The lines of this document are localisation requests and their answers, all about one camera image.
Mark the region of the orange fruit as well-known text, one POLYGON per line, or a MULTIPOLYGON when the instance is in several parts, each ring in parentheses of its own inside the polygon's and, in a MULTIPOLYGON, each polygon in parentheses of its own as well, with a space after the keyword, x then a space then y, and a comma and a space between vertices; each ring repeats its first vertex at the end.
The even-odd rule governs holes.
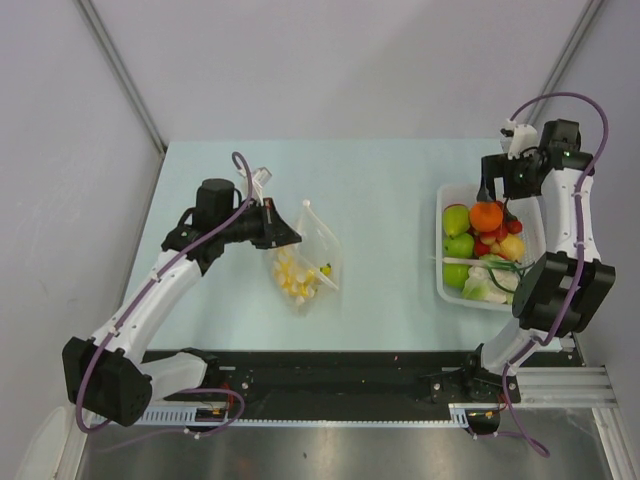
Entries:
POLYGON ((480 233, 496 230, 503 219, 503 208, 497 202, 477 202, 469 210, 470 224, 480 233))

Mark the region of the green pear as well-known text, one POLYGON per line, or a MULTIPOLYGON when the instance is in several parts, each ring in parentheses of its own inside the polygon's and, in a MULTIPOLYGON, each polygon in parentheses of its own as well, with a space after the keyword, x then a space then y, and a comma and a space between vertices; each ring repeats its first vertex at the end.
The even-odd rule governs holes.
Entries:
POLYGON ((442 227, 449 238, 466 233, 471 227, 469 209, 463 204, 449 205, 442 213, 442 227))

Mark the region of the clear zip top bag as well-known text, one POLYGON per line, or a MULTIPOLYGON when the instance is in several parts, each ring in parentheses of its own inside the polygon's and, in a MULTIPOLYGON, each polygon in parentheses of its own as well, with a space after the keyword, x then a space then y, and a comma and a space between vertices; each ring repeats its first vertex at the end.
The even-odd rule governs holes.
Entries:
POLYGON ((282 296, 287 305, 298 314, 306 314, 308 310, 321 298, 330 294, 337 294, 340 291, 343 250, 336 235, 316 215, 312 209, 311 201, 309 199, 305 199, 302 202, 300 213, 294 225, 294 230, 301 235, 302 242, 269 251, 265 255, 265 265, 274 282, 276 291, 282 296), (281 249, 292 253, 297 262, 306 268, 317 269, 326 263, 330 263, 332 265, 330 277, 323 278, 323 282, 320 284, 315 297, 300 307, 296 307, 292 301, 287 299, 281 293, 272 277, 272 262, 275 254, 281 249))

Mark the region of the red strawberry bunch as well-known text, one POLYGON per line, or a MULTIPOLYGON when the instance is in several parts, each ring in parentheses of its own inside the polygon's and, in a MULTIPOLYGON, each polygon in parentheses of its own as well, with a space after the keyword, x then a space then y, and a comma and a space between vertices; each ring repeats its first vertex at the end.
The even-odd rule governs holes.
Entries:
POLYGON ((516 235, 523 240, 523 224, 516 215, 510 212, 510 210, 507 208, 506 202, 493 202, 497 202, 503 208, 504 219, 502 225, 496 230, 486 233, 480 233, 476 231, 472 226, 470 227, 469 232, 475 239, 474 255, 477 258, 480 258, 484 257, 485 255, 492 254, 508 260, 504 255, 501 254, 500 242, 508 234, 516 235))

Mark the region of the yellow banana bunch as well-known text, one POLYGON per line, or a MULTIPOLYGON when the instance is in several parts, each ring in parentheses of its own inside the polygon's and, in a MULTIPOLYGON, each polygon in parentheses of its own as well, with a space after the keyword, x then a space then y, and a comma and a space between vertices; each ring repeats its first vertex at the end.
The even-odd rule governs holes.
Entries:
POLYGON ((300 307, 315 297, 323 278, 330 277, 332 265, 326 263, 317 269, 306 268, 292 253, 281 249, 274 256, 271 272, 281 293, 300 307))

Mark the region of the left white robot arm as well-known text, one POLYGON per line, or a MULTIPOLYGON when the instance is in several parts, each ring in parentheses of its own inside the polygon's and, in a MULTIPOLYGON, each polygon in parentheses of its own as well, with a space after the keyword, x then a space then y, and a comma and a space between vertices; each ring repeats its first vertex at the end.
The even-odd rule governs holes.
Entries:
POLYGON ((69 400, 84 432, 90 411, 121 426, 136 423, 148 405, 190 391, 214 397, 221 387, 216 358, 186 348, 160 360, 143 357, 178 301, 223 254, 226 245, 248 242, 270 250, 301 242, 272 199, 240 198, 229 180, 207 179, 161 245, 157 262, 134 296, 90 338, 71 338, 62 361, 69 400))

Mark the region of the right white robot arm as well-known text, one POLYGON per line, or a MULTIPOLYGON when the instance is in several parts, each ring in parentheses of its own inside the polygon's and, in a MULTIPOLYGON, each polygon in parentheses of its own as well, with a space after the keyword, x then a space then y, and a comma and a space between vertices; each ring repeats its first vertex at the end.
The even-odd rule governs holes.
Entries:
POLYGON ((543 130, 506 122, 503 151, 481 160, 480 200, 539 197, 546 204, 547 250, 516 288, 512 320, 469 356, 461 388, 473 401, 507 391, 517 368, 555 338, 582 332, 614 285, 614 267, 602 262, 591 224, 590 194, 596 156, 581 149, 576 122, 549 121, 543 130))

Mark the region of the yellow pear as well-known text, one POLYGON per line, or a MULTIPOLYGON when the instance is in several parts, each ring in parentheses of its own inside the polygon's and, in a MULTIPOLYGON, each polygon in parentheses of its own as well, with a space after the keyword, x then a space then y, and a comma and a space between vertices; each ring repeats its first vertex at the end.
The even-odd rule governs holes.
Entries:
POLYGON ((520 262, 526 253, 526 244, 518 236, 508 234, 500 242, 501 254, 512 262, 520 262))

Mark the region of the white plastic basket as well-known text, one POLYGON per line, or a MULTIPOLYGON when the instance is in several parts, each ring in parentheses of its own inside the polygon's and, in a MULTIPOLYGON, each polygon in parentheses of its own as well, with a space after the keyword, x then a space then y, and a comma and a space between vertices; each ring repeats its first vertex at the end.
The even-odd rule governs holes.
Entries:
MULTIPOLYGON (((446 257, 443 252, 443 240, 447 237, 444 234, 442 227, 443 210, 453 204, 463 204, 470 210, 472 206, 477 203, 476 193, 477 186, 474 184, 445 184, 439 188, 436 199, 436 257, 446 257)), ((517 263, 522 265, 531 265, 532 267, 547 250, 543 221, 537 199, 530 197, 509 201, 506 199, 498 201, 506 202, 507 208, 510 212, 516 215, 522 222, 522 238, 526 244, 526 253, 524 258, 517 263)), ((512 304, 499 305, 463 299, 461 296, 462 290, 448 287, 443 283, 442 266, 437 262, 436 264, 437 291, 444 300, 470 308, 496 310, 507 313, 512 311, 512 304)), ((518 274, 520 277, 519 284, 522 282, 525 273, 518 274)))

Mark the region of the green apple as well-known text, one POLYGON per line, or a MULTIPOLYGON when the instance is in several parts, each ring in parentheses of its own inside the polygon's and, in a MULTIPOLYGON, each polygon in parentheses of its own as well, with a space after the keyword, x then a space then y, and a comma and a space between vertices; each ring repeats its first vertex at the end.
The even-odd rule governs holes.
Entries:
POLYGON ((466 264, 445 263, 442 269, 443 283, 448 287, 462 290, 469 278, 471 266, 466 264))
POLYGON ((474 255, 475 239, 469 233, 462 233, 443 240, 443 252, 446 257, 470 259, 474 255))

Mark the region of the green onion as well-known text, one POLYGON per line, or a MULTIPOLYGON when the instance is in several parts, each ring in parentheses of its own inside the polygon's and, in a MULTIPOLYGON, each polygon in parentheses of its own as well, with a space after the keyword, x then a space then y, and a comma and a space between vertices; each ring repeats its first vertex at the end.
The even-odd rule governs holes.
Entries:
POLYGON ((517 262, 506 260, 500 256, 488 255, 481 259, 463 259, 455 257, 436 257, 432 256, 431 260, 442 266, 445 272, 466 272, 473 267, 479 267, 484 270, 501 270, 517 274, 524 274, 531 265, 522 265, 517 262))

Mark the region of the white green cabbage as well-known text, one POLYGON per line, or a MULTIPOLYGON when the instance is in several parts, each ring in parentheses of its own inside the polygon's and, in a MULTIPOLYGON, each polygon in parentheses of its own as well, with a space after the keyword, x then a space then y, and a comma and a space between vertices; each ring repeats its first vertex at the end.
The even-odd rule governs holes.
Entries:
POLYGON ((519 282, 520 277, 514 272, 472 266, 461 296, 469 301, 511 305, 519 282))

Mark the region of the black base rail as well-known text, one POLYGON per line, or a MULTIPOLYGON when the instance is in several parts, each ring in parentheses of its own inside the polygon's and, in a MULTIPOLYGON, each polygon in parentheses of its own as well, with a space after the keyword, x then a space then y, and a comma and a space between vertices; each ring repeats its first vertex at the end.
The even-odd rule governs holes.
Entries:
POLYGON ((527 380, 554 379, 576 367, 561 353, 536 353, 517 374, 483 373, 470 351, 213 351, 214 366, 194 393, 169 402, 219 401, 228 387, 245 402, 249 421, 373 423, 444 420, 454 403, 492 405, 509 391, 513 403, 527 380))

